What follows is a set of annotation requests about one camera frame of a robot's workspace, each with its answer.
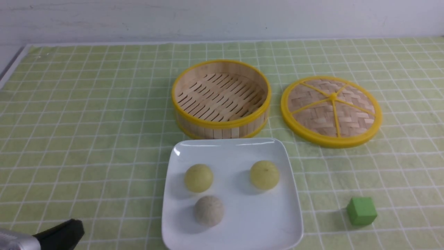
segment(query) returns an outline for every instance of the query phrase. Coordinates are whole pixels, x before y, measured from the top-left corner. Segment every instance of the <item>square plate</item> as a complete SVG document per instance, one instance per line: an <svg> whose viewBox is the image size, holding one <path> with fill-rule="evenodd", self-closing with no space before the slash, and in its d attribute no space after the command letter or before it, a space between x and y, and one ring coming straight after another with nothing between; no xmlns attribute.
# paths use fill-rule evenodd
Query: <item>square plate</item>
<svg viewBox="0 0 444 250"><path fill-rule="evenodd" d="M260 192L250 183L250 168L272 161L280 172L276 187ZM213 171L211 187L200 194L185 187L185 172L194 164ZM193 216L197 200L214 195L225 214L212 227ZM287 151L273 138L192 140L172 150L165 181L162 238L171 250L284 250L299 243L302 214Z"/></svg>

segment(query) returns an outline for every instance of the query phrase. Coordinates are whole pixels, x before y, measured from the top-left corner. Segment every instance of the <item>bamboo steamer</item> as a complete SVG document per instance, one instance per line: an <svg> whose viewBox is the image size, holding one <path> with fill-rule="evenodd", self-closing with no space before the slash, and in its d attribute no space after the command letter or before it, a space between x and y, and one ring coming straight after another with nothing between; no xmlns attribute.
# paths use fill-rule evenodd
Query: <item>bamboo steamer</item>
<svg viewBox="0 0 444 250"><path fill-rule="evenodd" d="M302 138L330 148L361 145L382 123L377 100L350 81L314 76L291 84L281 99L282 116Z"/></svg>
<svg viewBox="0 0 444 250"><path fill-rule="evenodd" d="M172 89L177 124L194 139L256 135L267 122L270 99L266 77L233 60L195 65L176 79Z"/></svg>

